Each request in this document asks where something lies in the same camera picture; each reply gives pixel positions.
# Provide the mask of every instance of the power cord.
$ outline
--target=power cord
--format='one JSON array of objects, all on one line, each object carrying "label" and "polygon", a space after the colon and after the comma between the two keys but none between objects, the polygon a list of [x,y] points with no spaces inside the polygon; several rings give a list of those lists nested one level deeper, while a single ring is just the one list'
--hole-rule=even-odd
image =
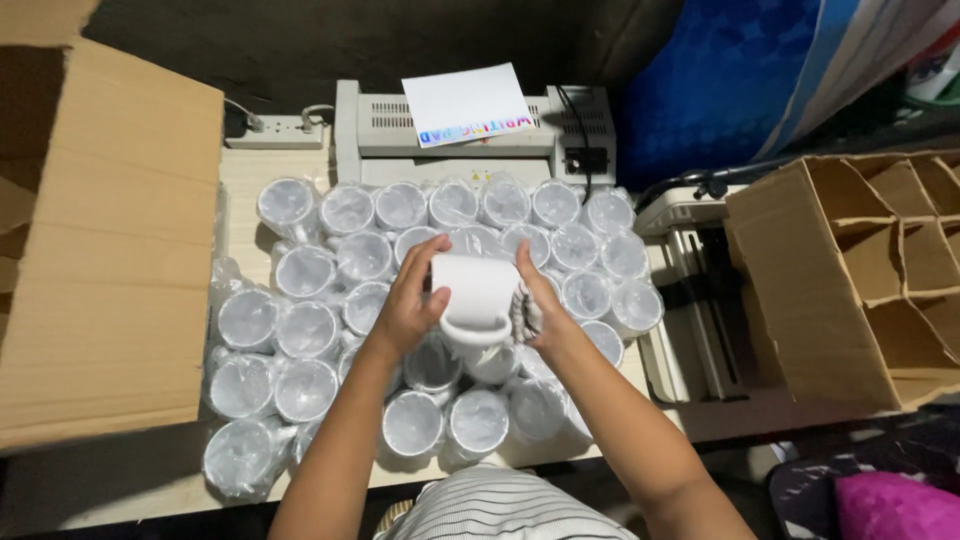
[{"label": "power cord", "polygon": [[259,116],[257,116],[256,114],[253,114],[249,110],[244,109],[242,105],[240,105],[239,103],[233,101],[228,97],[224,97],[224,101],[233,105],[234,107],[241,110],[244,114],[247,115],[247,128],[250,129],[250,131],[255,133],[263,132],[263,120],[261,120]]},{"label": "power cord", "polygon": [[315,112],[317,110],[333,110],[333,106],[332,105],[311,105],[310,107],[307,107],[306,109],[304,109],[300,113],[300,118],[303,120],[304,133],[312,134],[314,126],[317,126],[320,124],[327,125],[327,122],[322,118],[320,119],[319,122],[314,122],[313,118],[310,117],[310,113]]},{"label": "power cord", "polygon": [[583,118],[580,117],[580,113],[577,111],[577,108],[573,106],[573,100],[570,99],[570,96],[566,95],[566,90],[563,86],[554,85],[554,88],[557,89],[557,92],[560,94],[560,101],[564,102],[564,107],[567,107],[573,112],[573,115],[577,118],[577,124],[580,125],[580,134],[584,136],[584,159],[581,166],[584,168],[584,172],[587,173],[587,197],[584,198],[584,201],[589,198],[590,190],[593,188],[593,178],[590,174],[591,168],[591,155],[590,155],[590,142],[587,138],[587,127],[584,125]]}]

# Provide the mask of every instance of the open cardboard box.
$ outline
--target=open cardboard box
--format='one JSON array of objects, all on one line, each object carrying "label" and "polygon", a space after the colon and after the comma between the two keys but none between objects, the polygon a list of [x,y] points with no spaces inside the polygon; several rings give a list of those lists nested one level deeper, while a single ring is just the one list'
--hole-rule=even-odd
[{"label": "open cardboard box", "polygon": [[196,420],[223,94],[0,12],[0,449]]},{"label": "open cardboard box", "polygon": [[727,207],[752,340],[795,399],[911,410],[960,391],[960,183],[946,161],[803,158]]}]

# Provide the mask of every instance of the striped shirt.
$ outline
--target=striped shirt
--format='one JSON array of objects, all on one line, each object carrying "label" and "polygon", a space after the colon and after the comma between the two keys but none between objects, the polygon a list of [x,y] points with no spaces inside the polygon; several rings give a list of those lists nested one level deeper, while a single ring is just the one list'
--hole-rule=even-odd
[{"label": "striped shirt", "polygon": [[413,509],[377,540],[445,538],[636,540],[546,480],[487,463],[427,484]]}]

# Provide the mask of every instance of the white paper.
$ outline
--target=white paper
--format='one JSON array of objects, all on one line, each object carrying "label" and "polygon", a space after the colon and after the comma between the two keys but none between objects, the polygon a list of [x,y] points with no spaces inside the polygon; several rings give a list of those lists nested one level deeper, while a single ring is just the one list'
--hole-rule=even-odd
[{"label": "white paper", "polygon": [[535,128],[512,63],[402,82],[420,148]]}]

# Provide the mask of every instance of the desk surface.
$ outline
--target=desk surface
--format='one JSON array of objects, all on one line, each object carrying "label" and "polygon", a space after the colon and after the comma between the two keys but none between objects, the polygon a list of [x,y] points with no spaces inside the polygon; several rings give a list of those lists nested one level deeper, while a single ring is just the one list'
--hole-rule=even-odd
[{"label": "desk surface", "polygon": [[[329,186],[328,154],[322,151],[224,150],[221,179],[230,196],[228,254],[244,275],[269,282],[270,248],[276,238],[253,211],[260,189],[278,176],[316,179]],[[621,373],[644,395],[647,379],[636,343],[624,356]],[[784,388],[760,389],[734,403],[672,405],[664,410],[693,442],[710,441],[861,418],[865,411],[838,404],[796,404]],[[200,470],[215,422],[172,426],[112,436],[11,458],[0,507],[0,535],[91,527],[198,512],[242,502],[225,501],[204,482]],[[525,467],[600,455],[561,436],[531,447],[505,444],[486,461]],[[419,468],[374,463],[370,487],[438,479],[445,470],[432,459]],[[270,492],[279,500],[290,473]]]}]

